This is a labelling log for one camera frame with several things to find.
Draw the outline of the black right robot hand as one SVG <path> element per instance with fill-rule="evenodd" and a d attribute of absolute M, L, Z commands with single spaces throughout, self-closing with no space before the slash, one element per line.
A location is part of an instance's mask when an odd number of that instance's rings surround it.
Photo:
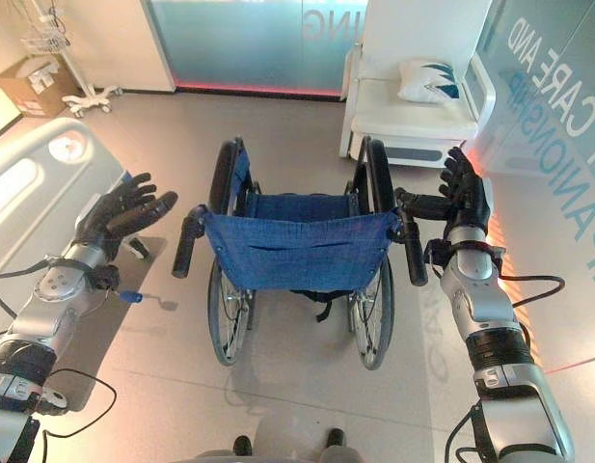
<path fill-rule="evenodd" d="M 440 179 L 441 196 L 414 194 L 397 187 L 394 195 L 398 207 L 412 217 L 445 221 L 444 236 L 455 227 L 477 227 L 487 234 L 491 209 L 483 178 L 459 147 L 448 151 Z"/>

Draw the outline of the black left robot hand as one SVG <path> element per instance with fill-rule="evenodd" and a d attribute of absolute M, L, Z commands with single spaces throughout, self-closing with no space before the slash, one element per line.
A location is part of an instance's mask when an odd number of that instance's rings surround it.
<path fill-rule="evenodd" d="M 157 198 L 150 180 L 150 173 L 142 173 L 102 195 L 75 227 L 72 244 L 96 246 L 114 260 L 126 236 L 153 225 L 176 204 L 176 192 Z"/>

